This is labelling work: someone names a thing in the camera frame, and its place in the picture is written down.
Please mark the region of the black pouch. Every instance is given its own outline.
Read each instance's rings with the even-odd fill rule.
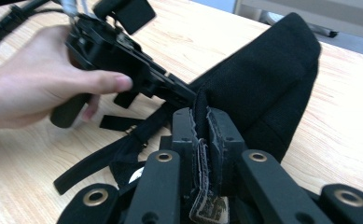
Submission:
[[[194,80],[191,107],[198,138],[207,139],[207,106],[229,114],[249,148],[285,156],[317,75],[320,45],[300,16],[291,13],[256,40]],[[110,166],[120,187],[144,165],[138,154],[168,122],[176,107],[164,103],[129,135],[79,162],[55,180],[65,193],[77,182]]]

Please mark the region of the hand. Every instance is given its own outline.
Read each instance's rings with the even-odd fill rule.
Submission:
[[[0,128],[39,121],[82,92],[94,94],[82,114],[89,120],[97,111],[100,94],[132,87],[132,80],[120,73],[75,68],[64,44],[68,33],[66,26],[44,28],[0,67]]]

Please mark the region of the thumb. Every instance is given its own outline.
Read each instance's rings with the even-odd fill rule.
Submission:
[[[132,79],[126,75],[107,71],[86,71],[82,78],[80,92],[107,94],[128,91],[132,88]]]

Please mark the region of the light wood tabletop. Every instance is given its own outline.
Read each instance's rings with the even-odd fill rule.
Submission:
[[[157,18],[133,39],[143,51],[186,82],[219,63],[269,27],[189,0],[151,0]],[[0,7],[0,17],[8,7]],[[38,29],[68,23],[62,14],[31,18],[0,44],[0,64]],[[298,184],[319,193],[343,183],[363,191],[363,55],[322,43],[311,100],[282,162]],[[161,100],[139,96],[130,109],[102,98],[92,122],[60,129],[48,119],[19,130],[0,130],[0,223],[54,223],[77,192],[93,183],[115,184],[109,169],[86,178],[63,196],[53,181],[124,133],[98,127],[103,115],[144,119]],[[141,154],[157,150],[163,128]]]

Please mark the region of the wooden table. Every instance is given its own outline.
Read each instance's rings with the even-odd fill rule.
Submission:
[[[268,26],[189,0],[151,0],[158,16],[133,38],[158,64],[189,82],[252,41]],[[7,7],[0,7],[0,16]],[[36,16],[0,45],[0,64],[43,26],[67,23],[59,14]],[[282,165],[304,188],[330,183],[363,190],[363,55],[322,44],[318,79]],[[60,196],[52,182],[69,167],[123,133],[98,128],[104,114],[143,119],[160,104],[138,97],[129,110],[107,95],[90,123],[59,129],[48,119],[20,130],[0,130],[0,223],[53,223],[89,184],[115,184],[104,169]],[[141,155],[158,148],[161,130]]]

